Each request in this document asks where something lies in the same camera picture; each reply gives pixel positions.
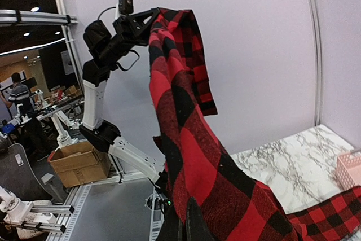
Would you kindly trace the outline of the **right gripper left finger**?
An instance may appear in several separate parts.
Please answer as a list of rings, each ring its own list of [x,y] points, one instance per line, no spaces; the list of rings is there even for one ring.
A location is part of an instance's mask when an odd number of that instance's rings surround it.
[[[186,230],[173,205],[165,215],[157,241],[186,241]]]

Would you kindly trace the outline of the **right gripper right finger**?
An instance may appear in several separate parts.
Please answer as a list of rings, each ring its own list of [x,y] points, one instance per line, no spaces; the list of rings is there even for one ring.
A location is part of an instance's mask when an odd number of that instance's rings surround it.
[[[214,241],[194,197],[190,197],[187,204],[185,230],[188,241]]]

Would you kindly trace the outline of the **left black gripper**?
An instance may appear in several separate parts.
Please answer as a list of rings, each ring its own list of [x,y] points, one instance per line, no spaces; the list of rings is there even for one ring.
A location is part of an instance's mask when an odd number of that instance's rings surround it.
[[[116,34],[105,41],[98,60],[119,60],[134,46],[148,45],[150,28],[160,14],[158,7],[132,15],[120,16],[113,22]]]

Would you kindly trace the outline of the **red black plaid shirt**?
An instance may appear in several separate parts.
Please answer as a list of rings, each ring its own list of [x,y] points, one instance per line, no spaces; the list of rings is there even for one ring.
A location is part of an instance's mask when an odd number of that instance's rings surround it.
[[[160,10],[150,30],[149,62],[161,132],[155,142],[184,228],[190,197],[214,240],[341,240],[360,227],[359,186],[286,214],[266,184],[236,165],[205,120],[217,108],[191,10]]]

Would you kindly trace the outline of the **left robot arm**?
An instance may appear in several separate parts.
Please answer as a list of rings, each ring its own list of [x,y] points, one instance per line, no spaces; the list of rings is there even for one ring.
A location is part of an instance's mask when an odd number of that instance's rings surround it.
[[[122,11],[113,22],[115,34],[111,34],[105,24],[97,19],[85,28],[83,39],[91,54],[91,60],[83,65],[84,113],[81,133],[100,152],[105,152],[145,176],[159,194],[166,193],[167,177],[163,164],[146,155],[132,145],[118,128],[125,101],[116,97],[115,92],[106,90],[111,72],[127,68],[120,59],[134,53],[135,46],[148,46],[150,28],[159,8],[130,15]]]

